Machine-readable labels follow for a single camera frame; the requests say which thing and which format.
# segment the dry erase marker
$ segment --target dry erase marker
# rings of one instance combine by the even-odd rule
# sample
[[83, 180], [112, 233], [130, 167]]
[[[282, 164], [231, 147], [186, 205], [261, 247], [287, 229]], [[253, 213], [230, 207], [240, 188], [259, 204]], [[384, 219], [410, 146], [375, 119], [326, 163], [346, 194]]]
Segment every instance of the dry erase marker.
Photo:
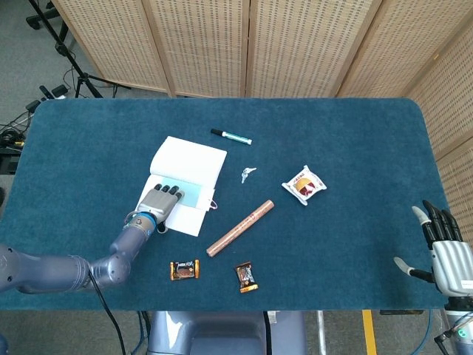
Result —
[[240, 137], [239, 135], [232, 135], [231, 133], [223, 132], [213, 128], [210, 130], [210, 132], [228, 139], [233, 139], [234, 141], [239, 141], [240, 143], [251, 145], [251, 139]]

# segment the copper tube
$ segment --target copper tube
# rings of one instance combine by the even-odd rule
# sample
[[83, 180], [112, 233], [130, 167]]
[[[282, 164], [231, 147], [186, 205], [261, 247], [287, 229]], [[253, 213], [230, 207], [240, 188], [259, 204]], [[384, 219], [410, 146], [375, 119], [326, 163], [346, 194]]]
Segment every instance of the copper tube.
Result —
[[274, 203], [271, 200], [267, 200], [260, 207], [254, 210], [248, 217], [238, 223], [229, 233], [218, 239], [217, 242], [207, 248], [207, 254], [209, 257], [214, 257], [228, 244], [233, 242], [238, 236], [244, 231], [250, 228], [259, 218], [263, 217], [268, 211], [274, 207]]

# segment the white notebook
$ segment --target white notebook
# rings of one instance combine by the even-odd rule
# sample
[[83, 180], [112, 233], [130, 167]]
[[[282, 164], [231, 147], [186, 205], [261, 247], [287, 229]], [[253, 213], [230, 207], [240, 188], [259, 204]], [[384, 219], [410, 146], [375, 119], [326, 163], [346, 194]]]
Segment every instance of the white notebook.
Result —
[[166, 226], [197, 237], [205, 213], [211, 207], [226, 155], [224, 150], [167, 137], [154, 155], [151, 175], [137, 206], [157, 184], [178, 185], [185, 194], [166, 220]]

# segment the floor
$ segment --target floor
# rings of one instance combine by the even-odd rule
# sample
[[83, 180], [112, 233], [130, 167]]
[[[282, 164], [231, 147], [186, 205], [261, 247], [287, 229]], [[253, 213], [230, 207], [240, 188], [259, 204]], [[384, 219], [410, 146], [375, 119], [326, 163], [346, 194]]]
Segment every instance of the floor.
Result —
[[[40, 0], [44, 9], [46, 2]], [[5, 124], [25, 109], [29, 102], [40, 99], [38, 87], [49, 90], [63, 83], [70, 69], [65, 57], [54, 49], [48, 32], [31, 29], [24, 18], [33, 14], [28, 1], [0, 1], [0, 124]], [[58, 19], [51, 21], [59, 31]], [[66, 44], [76, 54], [82, 69], [93, 73], [79, 46], [68, 35]], [[71, 84], [69, 72], [65, 80]], [[100, 88], [111, 97], [111, 88]], [[81, 91], [90, 96], [88, 90]], [[162, 98], [162, 93], [139, 89], [119, 89], [119, 98]], [[0, 175], [0, 187], [10, 190], [13, 176]], [[114, 312], [123, 332], [128, 352], [139, 339], [135, 312]], [[327, 311], [324, 313], [328, 354], [366, 354], [361, 311]], [[411, 354], [421, 342], [427, 326], [428, 312], [422, 315], [381, 316], [373, 311], [376, 346], [379, 354]], [[432, 333], [420, 354], [439, 354], [433, 337], [443, 328], [440, 312], [435, 311]], [[315, 312], [306, 314], [308, 353], [319, 353]], [[0, 333], [8, 338], [10, 353], [16, 354], [119, 354], [115, 330], [104, 312], [96, 311], [0, 311]], [[142, 347], [139, 354], [145, 353]]]

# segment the snack package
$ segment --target snack package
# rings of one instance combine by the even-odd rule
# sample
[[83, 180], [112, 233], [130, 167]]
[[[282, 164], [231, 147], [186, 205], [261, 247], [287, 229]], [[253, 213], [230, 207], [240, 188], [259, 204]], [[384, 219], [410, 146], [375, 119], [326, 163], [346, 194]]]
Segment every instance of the snack package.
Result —
[[177, 262], [171, 261], [171, 280], [198, 279], [200, 275], [199, 260]]
[[235, 271], [239, 280], [240, 293], [244, 294], [245, 292], [258, 289], [258, 284], [255, 283], [253, 274], [251, 273], [251, 263], [249, 261], [235, 266]]
[[310, 171], [307, 165], [303, 170], [287, 183], [282, 183], [282, 187], [297, 197], [300, 203], [307, 206], [307, 200], [317, 192], [327, 189], [320, 178]]

